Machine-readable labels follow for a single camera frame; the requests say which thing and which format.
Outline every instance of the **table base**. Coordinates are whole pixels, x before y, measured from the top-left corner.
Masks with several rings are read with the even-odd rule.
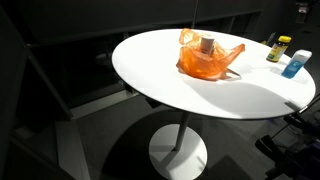
[[[207,149],[201,137],[186,128],[181,149],[175,150],[178,124],[160,128],[151,138],[149,156],[154,168],[172,180],[197,178],[207,164]]]

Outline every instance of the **yellow bottle cap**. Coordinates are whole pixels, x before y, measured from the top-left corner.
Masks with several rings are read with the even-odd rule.
[[[280,36],[278,41],[281,41],[281,42],[290,42],[291,41],[291,37],[289,36]]]

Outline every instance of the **blue bottle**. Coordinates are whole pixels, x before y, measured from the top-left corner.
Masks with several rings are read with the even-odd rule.
[[[311,57],[312,53],[306,50],[299,50],[292,56],[289,64],[282,72],[282,76],[286,78],[293,78],[297,72],[302,68],[302,66],[307,62]]]

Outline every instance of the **orange bag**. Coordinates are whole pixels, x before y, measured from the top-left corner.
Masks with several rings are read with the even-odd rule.
[[[228,65],[245,51],[245,45],[240,44],[233,49],[226,50],[214,41],[214,51],[209,56],[200,51],[202,36],[208,35],[195,33],[190,29],[181,31],[179,42],[183,46],[180,49],[180,59],[177,63],[179,71],[205,80],[225,79]]]

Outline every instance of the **table top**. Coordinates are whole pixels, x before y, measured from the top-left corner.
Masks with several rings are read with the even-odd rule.
[[[113,52],[119,76],[140,93],[174,108],[228,119],[265,119],[298,111],[315,95],[315,84],[302,68],[294,78],[281,76],[290,57],[266,60],[270,47],[224,33],[212,35],[225,49],[241,43],[241,53],[228,67],[241,75],[218,81],[190,77],[178,71],[181,29],[156,30],[132,36]]]

